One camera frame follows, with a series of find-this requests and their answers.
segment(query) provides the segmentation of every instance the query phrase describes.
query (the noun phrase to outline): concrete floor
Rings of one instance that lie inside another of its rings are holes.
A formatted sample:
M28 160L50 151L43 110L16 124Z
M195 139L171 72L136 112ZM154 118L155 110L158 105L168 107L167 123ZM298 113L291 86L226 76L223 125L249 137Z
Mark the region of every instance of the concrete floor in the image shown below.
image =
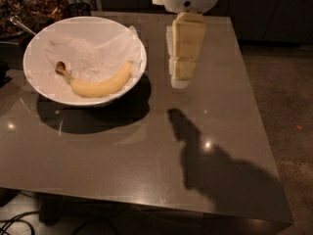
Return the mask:
M313 46L242 53L294 219L280 235L313 234Z
M242 53L294 219L294 224L280 235L313 234L313 46L244 45ZM89 206L87 212L99 213L110 207L110 204ZM38 209L36 198L18 194L10 204L0 209L0 216L1 219L11 218L15 214ZM38 222L37 215L27 220L39 235L73 234L75 228L90 220L90 216L79 216L79 210L72 212L78 216L62 218L55 226ZM143 225L136 218L129 219L130 214L134 216L133 210L126 209L120 217L119 234L167 233L154 231L150 225ZM30 233L24 224L15 224L10 234ZM93 223L79 234L113 232L107 223Z

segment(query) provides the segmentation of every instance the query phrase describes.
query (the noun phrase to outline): wire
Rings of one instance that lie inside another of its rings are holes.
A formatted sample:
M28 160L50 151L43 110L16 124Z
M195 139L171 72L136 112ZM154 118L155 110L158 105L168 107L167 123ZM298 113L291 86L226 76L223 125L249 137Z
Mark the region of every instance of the wire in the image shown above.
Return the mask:
M25 223L27 224L27 226L30 229L31 235L35 235L35 229L33 228L33 226L31 225L31 223L27 222L26 220L16 220L15 222L19 222L19 223ZM10 233L8 233L6 230L3 230L2 228L0 228L1 233L5 233L7 235L10 235Z
M33 227L31 226L31 224L28 223L28 222L25 221L25 220L21 220L22 217L27 216L27 215L33 215L33 214L39 214L39 211L28 211L28 212L24 212L24 213L18 214L18 215L16 215L16 216L12 217L12 218L9 219L9 220L1 220L1 222L4 222L5 224L0 228L0 229L1 229L0 235L5 235L5 234L8 235L7 230L8 230L9 227L10 227L12 224L14 224L15 222L23 222L23 223L26 223L26 224L30 227L31 235L34 235L34 234L35 234L35 231L34 231Z

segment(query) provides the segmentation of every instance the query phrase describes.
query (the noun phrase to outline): dark background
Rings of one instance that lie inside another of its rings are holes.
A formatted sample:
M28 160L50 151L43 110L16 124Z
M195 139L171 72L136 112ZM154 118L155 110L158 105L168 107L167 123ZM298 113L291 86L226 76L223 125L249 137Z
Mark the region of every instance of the dark background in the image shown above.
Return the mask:
M104 11L166 13L152 0L102 0ZM219 0L206 13L232 19L239 40L313 44L313 0Z

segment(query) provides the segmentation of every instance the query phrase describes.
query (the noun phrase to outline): glossy table surface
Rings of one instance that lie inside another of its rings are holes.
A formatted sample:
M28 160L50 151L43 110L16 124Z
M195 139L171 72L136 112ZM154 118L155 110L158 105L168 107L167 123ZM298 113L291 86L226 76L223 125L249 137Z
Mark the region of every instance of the glossy table surface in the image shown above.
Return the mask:
M196 74L174 89L165 31L173 15L104 13L134 25L146 74L103 108L39 96L22 70L0 88L0 186L291 223L229 18L205 17Z

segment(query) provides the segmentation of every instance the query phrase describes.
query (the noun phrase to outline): banana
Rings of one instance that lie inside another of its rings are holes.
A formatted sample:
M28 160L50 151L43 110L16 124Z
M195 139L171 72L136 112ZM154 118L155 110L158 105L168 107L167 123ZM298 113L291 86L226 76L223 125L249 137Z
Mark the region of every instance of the banana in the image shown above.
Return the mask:
M101 82L89 82L72 77L66 71L66 64L63 62L56 64L56 72L67 79L75 94L86 98L96 98L108 96L120 90L131 77L132 64L133 62L126 61L115 75Z

